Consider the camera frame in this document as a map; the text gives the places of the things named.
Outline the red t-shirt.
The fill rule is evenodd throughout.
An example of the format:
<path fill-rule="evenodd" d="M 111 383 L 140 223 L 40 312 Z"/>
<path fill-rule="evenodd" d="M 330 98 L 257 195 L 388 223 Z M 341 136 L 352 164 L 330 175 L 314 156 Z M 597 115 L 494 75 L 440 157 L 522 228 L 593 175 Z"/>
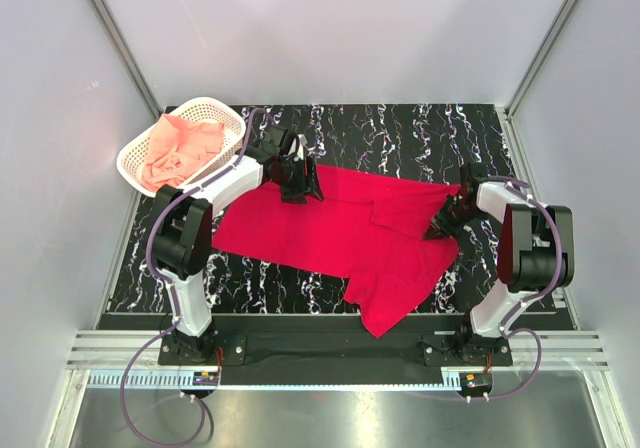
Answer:
<path fill-rule="evenodd" d="M 320 166 L 324 200 L 285 203 L 266 183 L 233 201 L 213 248 L 347 279 L 346 302 L 379 338 L 422 304 L 459 253 L 452 238 L 425 239 L 457 186 Z"/>

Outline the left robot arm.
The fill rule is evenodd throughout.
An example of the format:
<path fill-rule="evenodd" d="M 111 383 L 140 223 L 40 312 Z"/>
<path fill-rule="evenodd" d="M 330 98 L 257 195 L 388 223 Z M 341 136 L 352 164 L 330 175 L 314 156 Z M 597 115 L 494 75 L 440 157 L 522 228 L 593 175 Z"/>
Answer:
<path fill-rule="evenodd" d="M 315 160 L 302 134 L 271 125 L 261 139 L 243 144 L 228 163 L 194 186 L 177 189 L 165 185 L 155 195 L 147 267 L 165 284 L 172 325 L 185 335 L 181 352 L 193 363 L 208 362 L 216 350 L 216 340 L 205 333 L 212 317 L 203 286 L 203 270 L 211 253 L 213 216 L 267 183 L 278 186 L 284 203 L 324 199 Z"/>

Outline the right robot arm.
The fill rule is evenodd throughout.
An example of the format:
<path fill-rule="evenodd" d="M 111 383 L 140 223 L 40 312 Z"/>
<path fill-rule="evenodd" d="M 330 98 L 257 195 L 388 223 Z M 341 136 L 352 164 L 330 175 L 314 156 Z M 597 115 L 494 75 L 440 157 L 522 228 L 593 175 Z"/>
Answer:
<path fill-rule="evenodd" d="M 501 224 L 498 279 L 465 314 L 454 335 L 454 352 L 466 364 L 486 357 L 533 303 L 571 283 L 575 272 L 573 214 L 566 206 L 540 202 L 529 183 L 490 175 L 478 163 L 460 167 L 460 187 L 446 197 L 423 235 L 456 238 L 469 222 L 492 217 Z"/>

